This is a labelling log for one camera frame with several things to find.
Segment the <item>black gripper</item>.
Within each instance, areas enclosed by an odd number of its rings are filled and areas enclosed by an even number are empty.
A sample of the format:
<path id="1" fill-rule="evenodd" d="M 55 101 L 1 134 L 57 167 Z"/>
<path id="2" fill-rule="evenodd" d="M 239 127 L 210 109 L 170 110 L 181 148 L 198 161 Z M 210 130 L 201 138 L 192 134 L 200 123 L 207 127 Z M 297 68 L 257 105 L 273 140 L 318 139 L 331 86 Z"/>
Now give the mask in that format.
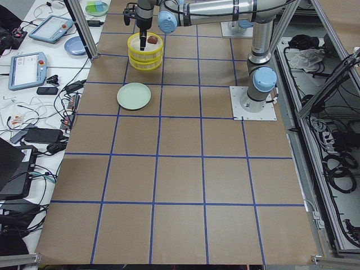
<path id="1" fill-rule="evenodd" d="M 152 11 L 136 11 L 136 25 L 139 28 L 140 51 L 144 51 L 147 42 L 147 31 L 152 26 Z"/>

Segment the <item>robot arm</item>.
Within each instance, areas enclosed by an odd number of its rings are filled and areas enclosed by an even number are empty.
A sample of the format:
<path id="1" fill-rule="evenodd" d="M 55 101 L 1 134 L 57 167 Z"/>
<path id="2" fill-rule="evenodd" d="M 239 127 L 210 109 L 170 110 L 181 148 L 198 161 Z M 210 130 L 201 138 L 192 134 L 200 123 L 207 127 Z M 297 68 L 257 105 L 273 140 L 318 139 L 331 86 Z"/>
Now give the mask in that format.
<path id="1" fill-rule="evenodd" d="M 249 22 L 247 20 L 239 20 L 238 21 L 238 26 L 240 29 L 248 29 L 251 28 L 253 26 L 252 22 Z"/>
<path id="2" fill-rule="evenodd" d="M 217 22 L 246 20 L 253 23 L 251 52 L 248 57 L 249 75 L 255 68 L 266 66 L 271 59 L 270 43 L 273 21 L 285 1 L 137 1 L 132 5 L 130 17 L 136 19 L 141 47 L 145 49 L 145 37 L 152 26 L 154 7 L 158 6 L 158 28 L 172 33 L 177 27 Z"/>

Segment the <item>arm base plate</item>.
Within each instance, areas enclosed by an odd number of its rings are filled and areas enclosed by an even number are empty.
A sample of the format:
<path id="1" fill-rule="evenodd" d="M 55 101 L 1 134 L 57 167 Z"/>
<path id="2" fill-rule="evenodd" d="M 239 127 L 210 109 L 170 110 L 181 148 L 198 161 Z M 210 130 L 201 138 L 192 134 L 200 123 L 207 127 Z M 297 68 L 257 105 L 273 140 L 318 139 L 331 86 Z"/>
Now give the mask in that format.
<path id="1" fill-rule="evenodd" d="M 248 87 L 230 86 L 230 98 L 234 120 L 276 121 L 277 116 L 269 93 L 264 101 L 253 101 L 248 97 Z"/>
<path id="2" fill-rule="evenodd" d="M 253 26 L 248 29 L 240 29 L 238 21 L 222 22 L 221 24 L 222 36 L 225 38 L 240 38 L 240 39 L 252 39 Z"/>

